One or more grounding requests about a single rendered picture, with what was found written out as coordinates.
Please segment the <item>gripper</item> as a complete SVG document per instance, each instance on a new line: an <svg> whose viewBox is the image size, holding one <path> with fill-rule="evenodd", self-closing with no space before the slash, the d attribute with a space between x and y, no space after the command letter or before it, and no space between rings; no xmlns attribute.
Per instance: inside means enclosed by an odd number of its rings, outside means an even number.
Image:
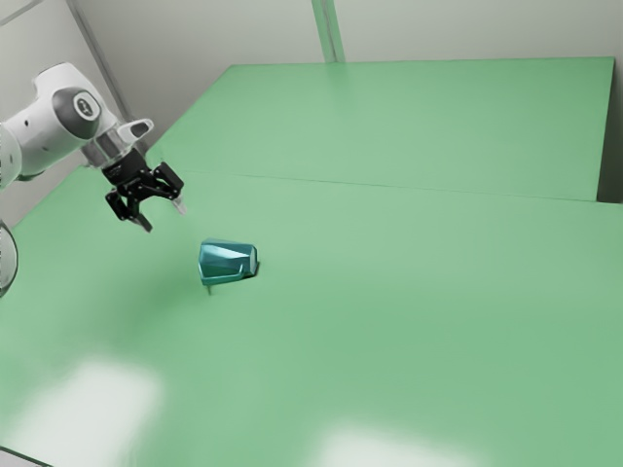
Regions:
<svg viewBox="0 0 623 467"><path fill-rule="evenodd" d="M150 233L153 226L141 213L141 200L136 196L168 199L181 215L187 212L182 196L184 182L166 162L150 170L138 151L130 151L104 168L102 174L112 186L105 199L117 218L134 223L146 233Z"/></svg>

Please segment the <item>teal faceted mug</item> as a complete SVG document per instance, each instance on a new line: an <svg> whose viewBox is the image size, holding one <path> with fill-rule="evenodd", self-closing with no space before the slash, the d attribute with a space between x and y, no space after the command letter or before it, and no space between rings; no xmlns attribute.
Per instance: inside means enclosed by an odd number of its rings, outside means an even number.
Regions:
<svg viewBox="0 0 623 467"><path fill-rule="evenodd" d="M258 268L258 251L251 243L214 238L201 243L198 270L204 287L254 277Z"/></svg>

